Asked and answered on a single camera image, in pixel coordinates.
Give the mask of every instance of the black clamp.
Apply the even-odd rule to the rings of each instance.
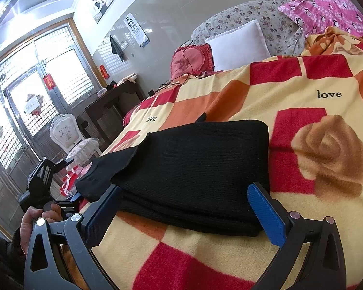
[[[310,242],[295,283],[287,290],[345,290],[346,267],[343,246],[335,220],[304,219],[288,212],[257,182],[247,189],[247,199],[270,242],[280,249],[252,290],[280,290],[300,253]]]
[[[101,243],[122,202],[121,188],[111,185],[99,201],[82,214],[49,224],[36,221],[24,270],[25,290],[80,290],[72,282],[60,244],[67,244],[91,290],[118,290],[91,251]]]
[[[26,192],[20,197],[19,205],[24,212],[28,207],[42,208],[43,211],[51,210],[51,204],[55,203],[62,209],[63,219],[70,218],[78,210],[80,195],[70,197],[65,201],[57,201],[50,194],[51,183],[55,173],[71,164],[73,159],[61,160],[54,163],[46,157],[39,162],[35,170],[29,175]]]

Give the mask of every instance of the black cable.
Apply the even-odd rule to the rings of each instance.
[[[186,56],[184,55],[184,52],[187,50],[187,47],[188,46],[190,46],[192,43],[193,43],[194,41],[192,40],[192,39],[189,39],[189,40],[187,40],[187,41],[185,41],[183,44],[181,44],[179,47],[177,47],[177,49],[173,52],[173,54],[176,54],[176,52],[180,49],[180,48],[182,48],[182,47],[185,47],[185,49],[183,50],[183,57],[184,57],[184,59],[186,59],[186,61],[188,62],[188,64],[190,65],[190,67],[191,67],[191,72],[193,72],[194,71],[194,68],[192,67],[192,65],[191,65],[191,62],[186,58]],[[156,90],[156,92],[158,92],[159,90],[161,90],[161,89],[164,89],[164,88],[167,88],[168,86],[172,86],[172,85],[179,85],[179,86],[182,86],[182,85],[184,85],[185,84],[185,82],[190,78],[190,75],[191,75],[191,73],[188,73],[188,75],[187,75],[187,77],[186,77],[186,79],[185,79],[185,81],[182,83],[182,84],[179,84],[179,83],[175,83],[175,84],[171,84],[171,82],[173,82],[175,79],[177,79],[178,77],[180,77],[180,76],[178,76],[178,77],[176,77],[176,78],[174,78],[173,80],[167,80],[165,83],[163,83],[163,84],[161,84],[160,86],[159,86],[159,88]]]

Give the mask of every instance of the white pillow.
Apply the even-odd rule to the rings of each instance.
[[[214,60],[214,71],[236,69],[271,57],[257,20],[207,38]]]

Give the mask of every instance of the black towel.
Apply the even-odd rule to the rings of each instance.
[[[110,35],[111,53],[118,54],[121,62],[124,62],[124,52],[122,51],[118,42]]]
[[[76,187],[95,201],[117,184],[121,210],[201,232],[256,236],[262,227],[246,189],[258,181],[269,191],[268,143],[268,128],[257,120],[196,122],[95,159]]]

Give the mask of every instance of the paper sign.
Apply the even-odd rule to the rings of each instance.
[[[32,111],[39,107],[40,103],[38,97],[36,97],[36,95],[33,95],[32,98],[30,98],[25,105],[25,113],[30,114]]]
[[[53,78],[52,78],[51,74],[46,75],[46,76],[43,78],[43,80],[45,81],[45,84],[46,84],[46,86],[47,86],[48,90],[51,90],[51,89],[53,89],[53,88],[56,86],[56,84],[55,84],[55,82],[54,82],[54,80],[53,80]]]
[[[132,13],[129,13],[124,19],[125,25],[129,28],[134,39],[140,45],[140,47],[145,47],[150,41],[147,35],[144,33],[136,19],[133,17]]]

